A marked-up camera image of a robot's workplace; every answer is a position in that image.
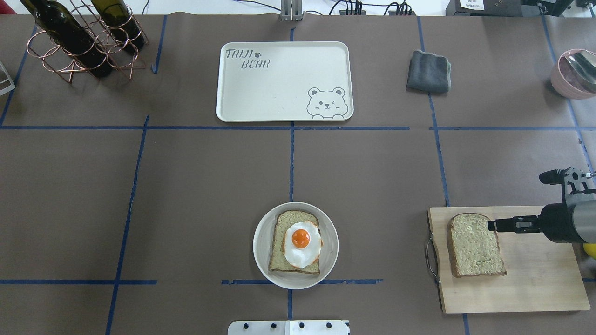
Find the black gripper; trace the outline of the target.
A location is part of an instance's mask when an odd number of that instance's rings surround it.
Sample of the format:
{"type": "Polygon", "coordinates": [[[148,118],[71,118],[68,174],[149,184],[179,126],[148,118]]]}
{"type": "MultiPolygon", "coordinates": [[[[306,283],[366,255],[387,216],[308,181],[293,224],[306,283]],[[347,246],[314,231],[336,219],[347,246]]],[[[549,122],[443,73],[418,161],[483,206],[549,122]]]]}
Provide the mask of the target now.
{"type": "Polygon", "coordinates": [[[489,221],[488,227],[489,231],[500,233],[542,232],[553,242],[578,242],[577,231],[570,222],[568,207],[564,203],[547,204],[539,216],[515,216],[489,221]]]}

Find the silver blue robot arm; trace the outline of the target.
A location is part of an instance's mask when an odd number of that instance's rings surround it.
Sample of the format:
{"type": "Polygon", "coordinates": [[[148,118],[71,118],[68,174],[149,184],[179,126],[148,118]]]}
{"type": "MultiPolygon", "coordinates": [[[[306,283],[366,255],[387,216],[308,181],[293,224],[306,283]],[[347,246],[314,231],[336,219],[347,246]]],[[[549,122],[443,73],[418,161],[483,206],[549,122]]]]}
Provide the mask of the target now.
{"type": "Polygon", "coordinates": [[[539,215],[515,216],[487,223],[500,233],[542,233],[552,242],[592,243],[596,241],[595,200],[547,204],[539,215]]]}

